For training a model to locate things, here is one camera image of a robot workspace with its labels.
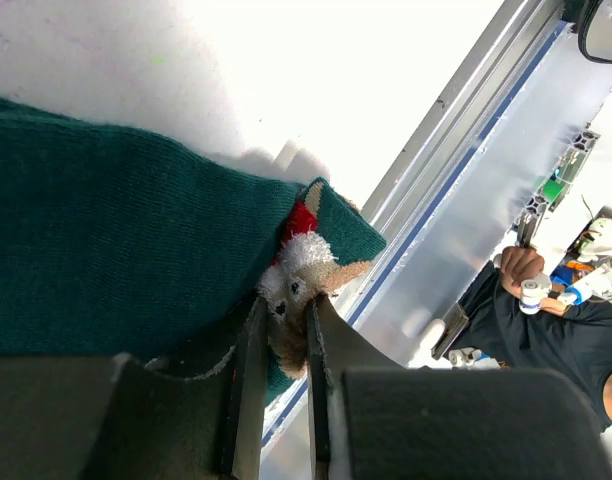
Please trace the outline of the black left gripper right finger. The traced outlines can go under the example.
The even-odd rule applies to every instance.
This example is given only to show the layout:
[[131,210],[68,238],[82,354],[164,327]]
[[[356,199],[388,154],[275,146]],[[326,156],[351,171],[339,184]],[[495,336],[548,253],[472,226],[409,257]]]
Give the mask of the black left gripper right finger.
[[304,312],[316,479],[611,479],[582,394],[542,370],[408,370],[320,296]]

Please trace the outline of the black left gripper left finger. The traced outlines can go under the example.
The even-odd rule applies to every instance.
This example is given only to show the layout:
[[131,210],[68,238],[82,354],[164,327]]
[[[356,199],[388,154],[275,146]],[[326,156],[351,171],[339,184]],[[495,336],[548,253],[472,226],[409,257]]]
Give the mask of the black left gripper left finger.
[[223,319],[143,364],[0,354],[0,479],[255,479],[267,307]]

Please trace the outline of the dark green reindeer sock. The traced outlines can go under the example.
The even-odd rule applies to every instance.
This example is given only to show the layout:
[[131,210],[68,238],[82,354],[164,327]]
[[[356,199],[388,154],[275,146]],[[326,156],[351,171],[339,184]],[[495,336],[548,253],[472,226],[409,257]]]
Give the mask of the dark green reindeer sock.
[[263,178],[0,98],[0,354],[151,364],[256,292],[274,400],[305,370],[306,304],[385,246],[323,178]]

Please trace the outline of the operator hand on leader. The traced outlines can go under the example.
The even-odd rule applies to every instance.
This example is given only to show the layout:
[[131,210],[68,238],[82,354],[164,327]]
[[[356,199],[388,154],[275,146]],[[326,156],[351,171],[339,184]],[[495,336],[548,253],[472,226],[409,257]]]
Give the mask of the operator hand on leader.
[[521,283],[543,272],[545,260],[532,248],[508,246],[501,253],[500,277],[503,288],[521,297]]

